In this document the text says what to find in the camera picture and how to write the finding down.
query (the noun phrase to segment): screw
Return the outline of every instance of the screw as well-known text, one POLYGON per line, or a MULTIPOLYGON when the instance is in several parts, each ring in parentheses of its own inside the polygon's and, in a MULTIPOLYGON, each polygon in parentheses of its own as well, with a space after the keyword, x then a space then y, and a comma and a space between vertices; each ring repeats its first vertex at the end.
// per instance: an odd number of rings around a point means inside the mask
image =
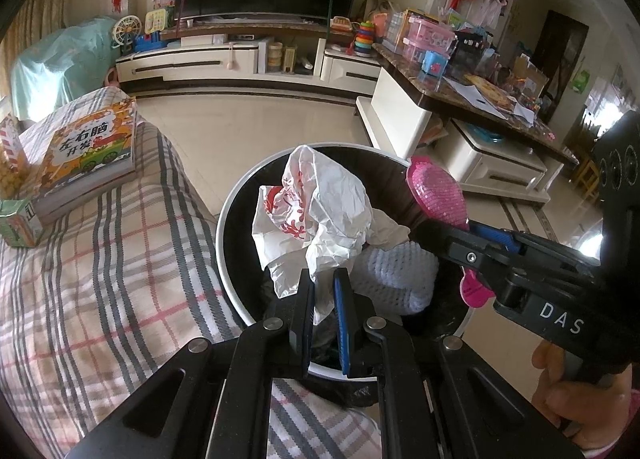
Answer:
POLYGON ((381 316, 372 316, 367 318, 367 327, 369 329, 382 329, 386 325, 386 320, 381 316))
POLYGON ((445 336, 442 340, 445 348, 449 349, 449 351, 457 351, 462 349, 462 340, 457 336, 445 336))
POLYGON ((194 338, 189 342, 187 349, 192 353, 201 353, 209 347, 209 342, 204 338, 194 338))
POLYGON ((267 320, 262 322, 262 326, 269 331, 277 331, 282 327, 283 324, 284 322, 276 316, 268 318, 267 320))

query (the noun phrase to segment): pink storage container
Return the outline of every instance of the pink storage container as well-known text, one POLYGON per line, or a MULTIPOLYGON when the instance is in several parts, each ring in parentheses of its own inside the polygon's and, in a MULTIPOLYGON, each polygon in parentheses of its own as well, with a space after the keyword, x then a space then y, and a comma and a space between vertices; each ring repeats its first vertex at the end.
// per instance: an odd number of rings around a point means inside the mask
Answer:
POLYGON ((420 17, 411 17, 407 38, 420 46, 425 46, 425 49, 430 51, 449 54, 449 49, 456 39, 456 33, 420 17))
POLYGON ((429 45, 425 42, 415 42, 413 40, 409 40, 406 37, 402 40, 402 42, 404 43, 402 57, 404 57, 404 59, 407 60, 410 64, 422 65, 424 54, 429 49, 429 45))

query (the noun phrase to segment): white paper bag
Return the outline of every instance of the white paper bag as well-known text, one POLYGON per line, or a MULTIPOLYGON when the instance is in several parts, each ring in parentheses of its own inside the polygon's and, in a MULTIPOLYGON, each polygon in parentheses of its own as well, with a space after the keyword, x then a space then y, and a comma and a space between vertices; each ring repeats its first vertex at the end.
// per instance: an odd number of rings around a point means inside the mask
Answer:
POLYGON ((293 295, 303 268, 316 283, 314 324, 334 308, 334 268, 351 271, 367 242, 390 249, 409 228, 375 210, 360 179, 309 146, 289 156, 282 186, 261 186, 252 234, 278 298, 293 295))

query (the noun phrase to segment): beige curtain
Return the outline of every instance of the beige curtain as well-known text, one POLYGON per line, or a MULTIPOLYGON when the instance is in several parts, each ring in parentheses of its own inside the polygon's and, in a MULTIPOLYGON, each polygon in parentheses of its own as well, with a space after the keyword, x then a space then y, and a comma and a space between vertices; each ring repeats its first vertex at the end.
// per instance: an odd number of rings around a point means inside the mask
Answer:
POLYGON ((26 0, 0 42, 0 96, 11 93, 11 68, 22 51, 65 27, 65 0, 26 0))

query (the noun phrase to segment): white lettering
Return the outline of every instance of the white lettering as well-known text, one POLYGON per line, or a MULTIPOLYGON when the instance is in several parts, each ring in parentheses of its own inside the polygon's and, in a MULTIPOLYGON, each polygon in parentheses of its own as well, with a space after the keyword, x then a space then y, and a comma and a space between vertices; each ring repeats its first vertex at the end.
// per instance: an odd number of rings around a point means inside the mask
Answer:
POLYGON ((580 329, 582 329, 581 327, 582 324, 584 324, 584 320, 581 318, 578 318, 578 320, 574 322, 574 329, 571 329, 571 332, 573 334, 578 334, 580 332, 580 329))
POLYGON ((562 327, 564 327, 564 324, 565 324, 565 322, 566 322, 566 312, 562 313, 562 316, 561 316, 560 318, 558 318, 558 320, 556 320, 556 321, 554 322, 554 324, 557 324, 558 322, 560 323, 560 325, 561 325, 562 327))
POLYGON ((549 318, 551 316, 551 314, 554 312, 554 307, 552 304, 549 304, 548 302, 545 304, 545 307, 542 308, 542 312, 540 312, 540 316, 542 318, 549 318))

